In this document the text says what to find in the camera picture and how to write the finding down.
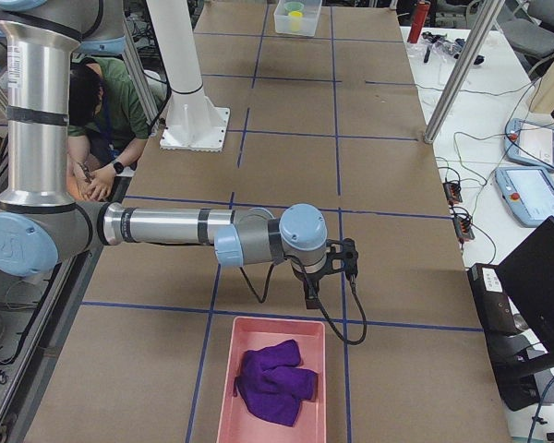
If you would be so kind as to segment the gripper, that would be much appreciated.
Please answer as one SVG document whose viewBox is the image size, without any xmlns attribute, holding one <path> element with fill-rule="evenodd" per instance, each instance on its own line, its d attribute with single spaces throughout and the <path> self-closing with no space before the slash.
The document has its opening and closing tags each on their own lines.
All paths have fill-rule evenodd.
<svg viewBox="0 0 554 443">
<path fill-rule="evenodd" d="M 319 293 L 319 282 L 327 274 L 324 269 L 310 272 L 307 268 L 293 264 L 292 271 L 294 275 L 302 282 L 305 292 L 306 309 L 317 309 Z"/>
</svg>

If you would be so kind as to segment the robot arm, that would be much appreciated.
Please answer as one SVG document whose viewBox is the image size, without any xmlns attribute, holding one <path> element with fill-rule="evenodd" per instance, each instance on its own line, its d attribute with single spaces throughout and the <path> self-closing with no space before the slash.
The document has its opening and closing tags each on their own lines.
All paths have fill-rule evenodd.
<svg viewBox="0 0 554 443">
<path fill-rule="evenodd" d="M 8 185 L 0 194 L 0 270 L 28 277 L 98 244 L 211 245 L 225 267 L 289 261 L 317 308 L 331 269 L 321 213 L 264 209 L 152 210 L 77 202 L 66 190 L 69 65 L 73 53 L 121 54 L 119 1 L 0 1 L 7 41 Z"/>
</svg>

